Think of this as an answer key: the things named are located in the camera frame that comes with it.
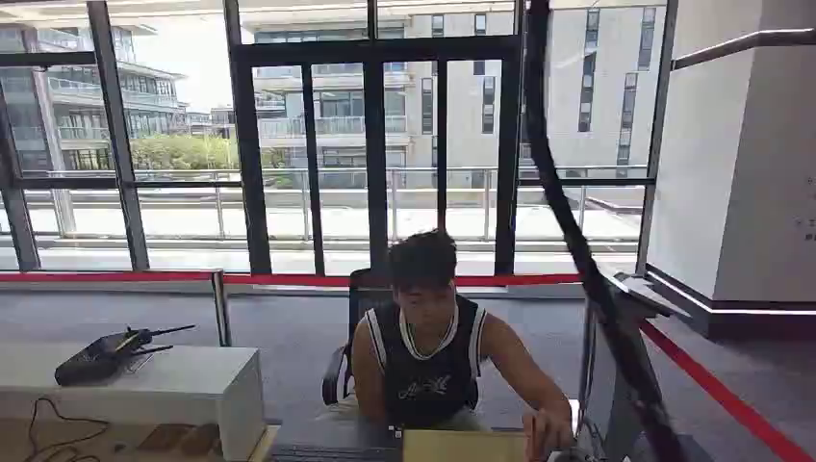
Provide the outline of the person's left hand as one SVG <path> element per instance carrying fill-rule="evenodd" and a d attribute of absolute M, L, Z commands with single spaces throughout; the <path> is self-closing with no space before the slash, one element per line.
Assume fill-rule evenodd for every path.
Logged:
<path fill-rule="evenodd" d="M 527 461 L 548 461 L 554 451 L 571 447 L 571 411 L 540 409 L 523 415 Z"/>

